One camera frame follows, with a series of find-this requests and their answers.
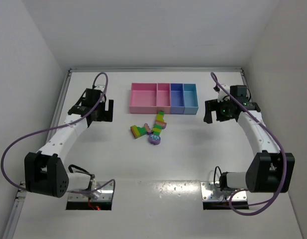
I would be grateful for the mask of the green yellow orange brick stack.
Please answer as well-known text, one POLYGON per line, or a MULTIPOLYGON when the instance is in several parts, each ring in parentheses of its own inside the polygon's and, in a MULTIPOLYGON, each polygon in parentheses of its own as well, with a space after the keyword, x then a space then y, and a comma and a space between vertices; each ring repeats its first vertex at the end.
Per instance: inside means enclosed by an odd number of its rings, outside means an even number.
POLYGON ((144 126, 138 127, 136 125, 133 125, 133 126, 130 127, 130 130, 131 130, 135 139, 138 139, 138 138, 147 134, 147 130, 144 126))

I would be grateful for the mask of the long multicolour brick stack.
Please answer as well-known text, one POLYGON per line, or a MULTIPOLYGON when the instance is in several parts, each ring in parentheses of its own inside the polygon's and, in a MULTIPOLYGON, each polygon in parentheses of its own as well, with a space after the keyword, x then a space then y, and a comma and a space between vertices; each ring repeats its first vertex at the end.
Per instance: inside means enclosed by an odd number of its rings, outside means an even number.
POLYGON ((158 114, 156 115, 154 125, 152 127, 152 132, 154 135, 159 136, 161 134, 161 131, 166 128, 167 123, 164 120, 164 112, 159 111, 158 114))

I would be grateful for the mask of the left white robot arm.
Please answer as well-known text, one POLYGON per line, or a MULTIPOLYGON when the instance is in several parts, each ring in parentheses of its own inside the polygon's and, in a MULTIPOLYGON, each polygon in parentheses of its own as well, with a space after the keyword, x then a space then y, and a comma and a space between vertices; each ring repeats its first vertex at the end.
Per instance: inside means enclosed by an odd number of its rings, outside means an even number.
POLYGON ((28 192, 61 198, 67 192, 90 195, 96 190, 94 174, 64 164, 76 140, 93 122, 112 121, 113 100, 107 100, 105 91, 105 86, 86 89, 49 141, 36 153, 26 155, 25 188, 28 192))

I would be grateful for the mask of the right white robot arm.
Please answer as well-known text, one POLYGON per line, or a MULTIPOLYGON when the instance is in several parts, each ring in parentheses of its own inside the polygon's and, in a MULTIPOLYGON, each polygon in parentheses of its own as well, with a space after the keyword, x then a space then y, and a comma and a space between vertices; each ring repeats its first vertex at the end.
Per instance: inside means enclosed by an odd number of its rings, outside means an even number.
POLYGON ((247 97, 243 85, 214 87, 217 99, 205 102, 204 122, 212 123, 212 112, 219 122, 236 120, 243 129, 254 159, 246 172, 224 172, 219 178, 222 191, 246 189, 252 193, 274 193, 282 182, 283 159, 277 142, 262 128, 261 110, 247 97))

